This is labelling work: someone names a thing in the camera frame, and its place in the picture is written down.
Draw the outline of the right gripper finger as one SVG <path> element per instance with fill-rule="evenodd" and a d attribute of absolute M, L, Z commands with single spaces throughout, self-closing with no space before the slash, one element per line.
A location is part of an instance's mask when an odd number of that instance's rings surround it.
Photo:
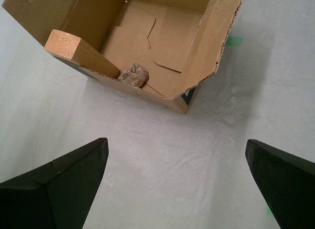
<path fill-rule="evenodd" d="M 99 138 L 0 184 L 2 229 L 81 229 L 102 181 L 108 139 Z"/>
<path fill-rule="evenodd" d="M 245 157 L 251 174 L 282 229 L 315 227 L 315 164 L 249 139 Z"/>

